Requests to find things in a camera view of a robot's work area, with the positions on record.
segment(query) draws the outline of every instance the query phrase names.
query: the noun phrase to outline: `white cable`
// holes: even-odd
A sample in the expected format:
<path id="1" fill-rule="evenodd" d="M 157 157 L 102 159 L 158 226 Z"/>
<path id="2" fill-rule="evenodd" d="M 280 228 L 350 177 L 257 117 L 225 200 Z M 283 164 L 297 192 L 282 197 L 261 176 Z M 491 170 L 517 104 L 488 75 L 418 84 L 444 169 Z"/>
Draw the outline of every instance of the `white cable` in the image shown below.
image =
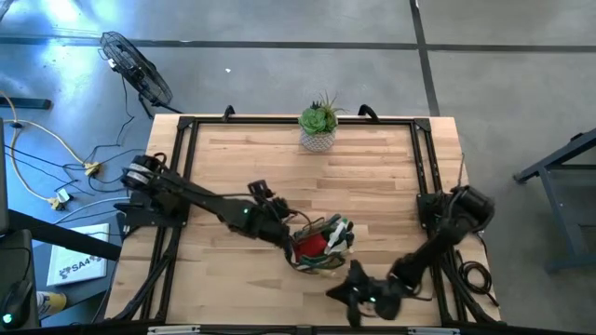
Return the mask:
<path id="1" fill-rule="evenodd" d="M 75 213 L 78 213 L 79 211 L 81 211 L 83 209 L 90 208 L 90 207 L 93 207 L 95 205 L 103 204 L 103 203 L 106 203 L 106 202 L 121 201 L 121 200 L 130 200 L 130 198 L 127 197 L 127 196 L 121 196 L 121 197 L 115 197 L 115 198 L 110 198 L 110 199 L 103 199 L 103 200 L 100 200 L 100 201 L 96 201 L 94 203 L 90 203 L 88 205 L 84 205 L 83 207 L 77 208 L 77 209 L 73 210 L 72 212 L 64 215 L 61 218 L 59 218 L 56 222 L 54 222 L 54 224 L 58 224 L 58 223 L 60 223 L 60 222 L 62 222 L 64 220 L 66 220 L 66 218 L 69 218 L 70 216 L 74 215 Z"/>

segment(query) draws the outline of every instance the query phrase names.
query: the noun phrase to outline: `fan grille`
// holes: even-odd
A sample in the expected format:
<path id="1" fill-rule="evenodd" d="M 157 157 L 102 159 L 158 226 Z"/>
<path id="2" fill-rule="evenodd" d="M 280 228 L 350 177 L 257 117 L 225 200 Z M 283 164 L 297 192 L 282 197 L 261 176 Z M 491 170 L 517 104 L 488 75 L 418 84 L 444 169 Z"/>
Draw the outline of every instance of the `fan grille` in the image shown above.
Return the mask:
<path id="1" fill-rule="evenodd" d="M 114 60 L 115 70 L 154 105 L 168 105 L 172 99 L 171 90 L 159 75 L 155 65 L 130 43 L 123 35 L 116 32 L 102 34 L 100 39 L 103 52 L 108 59 Z"/>

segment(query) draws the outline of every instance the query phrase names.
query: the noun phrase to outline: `fan stand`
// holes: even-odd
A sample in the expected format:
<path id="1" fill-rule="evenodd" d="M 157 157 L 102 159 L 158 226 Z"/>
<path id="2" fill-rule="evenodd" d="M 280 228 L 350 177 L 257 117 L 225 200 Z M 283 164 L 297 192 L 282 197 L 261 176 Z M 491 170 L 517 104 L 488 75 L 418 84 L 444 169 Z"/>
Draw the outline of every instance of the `fan stand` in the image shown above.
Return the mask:
<path id="1" fill-rule="evenodd" d="M 145 112 L 147 113 L 147 117 L 149 117 L 151 120 L 154 119 L 154 116 L 151 114 L 151 112 L 149 112 L 149 108 L 147 108 L 147 105 L 145 104 L 145 99 L 142 97 L 142 94 L 139 93 L 139 102 L 141 103 L 142 108 L 145 110 Z M 167 110 L 173 111 L 174 113 L 177 114 L 183 114 L 182 112 L 180 112 L 179 110 L 173 108 L 173 107 L 169 107 L 168 105 L 165 105 L 161 102 L 152 102 L 151 103 L 152 106 L 154 107 L 163 107 Z"/>

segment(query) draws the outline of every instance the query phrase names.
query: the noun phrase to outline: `wooden tabletop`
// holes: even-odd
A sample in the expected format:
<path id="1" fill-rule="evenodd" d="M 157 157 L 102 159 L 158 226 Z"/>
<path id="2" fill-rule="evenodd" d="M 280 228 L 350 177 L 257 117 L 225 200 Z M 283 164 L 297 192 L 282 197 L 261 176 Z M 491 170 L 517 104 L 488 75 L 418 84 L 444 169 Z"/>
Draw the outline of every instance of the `wooden tabletop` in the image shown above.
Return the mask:
<path id="1" fill-rule="evenodd" d="M 148 154 L 171 154 L 178 118 L 156 116 Z M 431 117 L 430 122 L 442 185 L 449 190 L 456 184 L 461 159 L 455 121 Z M 191 181 L 215 193 L 237 193 L 247 191 L 249 182 L 265 179 L 291 208 L 311 218 L 339 212 L 355 223 L 351 257 L 358 259 L 369 275 L 385 277 L 396 258 L 427 240 L 416 215 L 414 199 L 419 190 L 409 129 L 340 126 L 333 147 L 320 154 L 308 152 L 299 144 L 299 137 L 298 125 L 201 125 Z M 429 171 L 422 136 L 420 143 Z M 463 182 L 467 183 L 465 171 Z M 432 192 L 428 176 L 427 185 Z M 304 224 L 304 219 L 296 218 L 291 229 Z M 156 228 L 141 228 L 124 242 L 106 317 L 120 312 L 147 276 L 155 234 Z M 467 237 L 458 248 L 466 261 L 488 265 L 483 247 L 474 237 Z M 230 233 L 213 215 L 192 207 L 178 252 L 168 323 L 346 326 L 345 305 L 324 294 L 344 280 L 346 271 L 344 266 L 331 278 L 298 273 L 286 263 L 280 249 Z M 451 286 L 445 282 L 455 315 Z M 156 285 L 152 312 L 161 286 L 162 279 Z M 420 296 L 433 296 L 428 271 Z M 500 318 L 487 297 L 475 298 L 490 316 Z M 394 321 L 363 319 L 365 326 L 439 323 L 436 300 L 404 300 Z"/>

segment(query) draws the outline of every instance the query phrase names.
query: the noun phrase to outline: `gray floor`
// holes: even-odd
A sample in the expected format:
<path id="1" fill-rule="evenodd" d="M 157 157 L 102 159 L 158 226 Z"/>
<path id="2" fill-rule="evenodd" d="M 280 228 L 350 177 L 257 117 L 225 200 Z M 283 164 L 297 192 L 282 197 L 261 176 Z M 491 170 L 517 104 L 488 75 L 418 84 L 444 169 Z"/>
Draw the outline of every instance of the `gray floor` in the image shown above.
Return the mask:
<path id="1" fill-rule="evenodd" d="M 419 0 L 419 5 L 428 43 L 596 45 L 596 4 L 588 0 Z M 105 30 L 155 40 L 415 43 L 407 0 L 17 0 L 0 22 L 0 36 L 97 37 Z M 142 52 L 172 88 L 172 105 L 187 112 L 222 113 L 233 104 L 241 114 L 295 114 L 326 89 L 353 112 L 368 103 L 383 115 L 428 115 L 417 51 L 147 47 Z M 430 52 L 429 58 L 440 114 L 456 119 L 470 180 L 497 203 L 486 240 L 504 320 L 595 333 L 596 269 L 543 271 L 545 261 L 561 257 L 563 240 L 540 183 L 519 186 L 511 175 L 595 126 L 596 54 Z M 55 103 L 50 112 L 21 110 L 20 117 L 57 131 L 83 156 L 96 144 L 113 142 L 126 120 L 120 78 L 96 47 L 0 45 L 0 64 L 0 88 L 8 94 Z M 99 158 L 145 146 L 151 123 L 130 87 L 129 111 L 137 118 L 124 148 L 105 149 Z M 46 139 L 25 129 L 18 147 L 72 161 Z M 103 177 L 116 177 L 129 159 L 113 161 Z M 44 194 L 60 184 L 21 169 Z M 11 167 L 7 177 L 12 208 L 47 221 L 62 215 L 28 195 Z M 77 204 L 112 196 L 83 194 Z M 69 311 L 52 324 L 88 320 L 93 312 L 88 309 Z"/>

